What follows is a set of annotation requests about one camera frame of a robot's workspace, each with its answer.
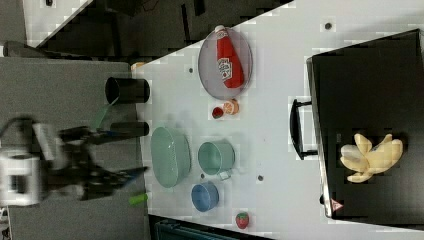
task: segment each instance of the warning label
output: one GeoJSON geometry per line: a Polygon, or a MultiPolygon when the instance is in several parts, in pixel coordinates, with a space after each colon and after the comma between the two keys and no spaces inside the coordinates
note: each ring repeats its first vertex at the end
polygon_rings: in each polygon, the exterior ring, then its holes
{"type": "Polygon", "coordinates": [[[339,210],[340,208],[343,207],[343,205],[341,205],[339,202],[331,199],[331,207],[333,208],[333,212],[339,210]]]}

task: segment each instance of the plate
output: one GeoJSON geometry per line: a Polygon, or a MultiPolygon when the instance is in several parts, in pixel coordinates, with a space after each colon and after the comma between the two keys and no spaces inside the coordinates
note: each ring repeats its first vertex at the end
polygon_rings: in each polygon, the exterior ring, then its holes
{"type": "Polygon", "coordinates": [[[198,61],[199,76],[203,87],[212,97],[220,100],[232,99],[241,94],[248,87],[253,63],[252,52],[243,35],[231,28],[226,29],[243,68],[243,85],[231,89],[227,88],[220,80],[221,76],[218,72],[218,63],[216,59],[217,37],[215,31],[211,32],[203,42],[198,61]]]}

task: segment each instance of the table surface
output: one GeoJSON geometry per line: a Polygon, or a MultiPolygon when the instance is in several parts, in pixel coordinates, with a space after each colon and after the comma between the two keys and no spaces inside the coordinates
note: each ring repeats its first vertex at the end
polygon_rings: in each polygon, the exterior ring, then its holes
{"type": "Polygon", "coordinates": [[[56,34],[93,0],[23,0],[27,45],[37,47],[56,34]]]}
{"type": "MultiPolygon", "coordinates": [[[[202,41],[133,66],[133,77],[147,79],[152,91],[146,104],[137,105],[139,116],[150,123],[151,132],[159,126],[184,132],[192,156],[189,176],[173,189],[161,187],[153,171],[145,174],[146,189],[152,192],[149,214],[273,239],[423,238],[424,232],[327,219],[319,204],[318,158],[301,161],[289,134],[293,100],[310,99],[308,57],[422,27],[423,15],[424,2],[416,0],[297,0],[235,26],[250,44],[254,66],[249,89],[237,97],[240,113],[223,120],[211,118],[213,107],[223,101],[206,93],[197,72],[202,41]],[[328,22],[332,28],[325,30],[328,22]],[[215,176],[202,180],[197,150],[207,140],[222,138],[236,150],[233,175],[226,181],[215,176]],[[220,202],[200,213],[190,193],[206,180],[217,185],[220,202]],[[250,214],[247,229],[235,224],[239,211],[250,214]]],[[[310,106],[303,108],[301,121],[305,148],[316,148],[310,106]]],[[[145,166],[152,166],[150,137],[141,139],[145,166]]]]}

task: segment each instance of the red ketchup bottle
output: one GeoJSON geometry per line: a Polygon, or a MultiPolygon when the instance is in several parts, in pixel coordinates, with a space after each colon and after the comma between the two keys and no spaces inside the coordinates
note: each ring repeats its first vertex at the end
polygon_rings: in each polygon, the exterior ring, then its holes
{"type": "Polygon", "coordinates": [[[244,83],[243,68],[224,26],[215,28],[218,70],[227,88],[238,88],[244,83]]]}

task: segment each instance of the green object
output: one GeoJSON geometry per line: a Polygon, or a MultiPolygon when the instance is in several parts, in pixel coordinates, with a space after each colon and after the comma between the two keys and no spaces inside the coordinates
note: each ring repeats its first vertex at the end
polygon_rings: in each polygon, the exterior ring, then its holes
{"type": "Polygon", "coordinates": [[[91,130],[95,131],[102,125],[103,119],[105,118],[107,112],[109,111],[110,107],[112,107],[113,104],[118,101],[118,98],[113,100],[111,104],[107,104],[106,106],[103,106],[99,112],[97,112],[96,117],[94,118],[93,122],[91,123],[91,130]]]}
{"type": "Polygon", "coordinates": [[[134,197],[130,197],[130,204],[137,205],[146,201],[147,199],[149,199],[149,197],[147,196],[147,193],[143,193],[134,197]]]}
{"type": "Polygon", "coordinates": [[[190,149],[186,137],[177,129],[158,127],[150,144],[156,179],[165,188],[174,187],[190,171],[190,149]]]}
{"type": "Polygon", "coordinates": [[[226,140],[205,142],[197,154],[202,170],[209,175],[219,175],[221,180],[231,177],[234,165],[234,149],[226,140]]]}

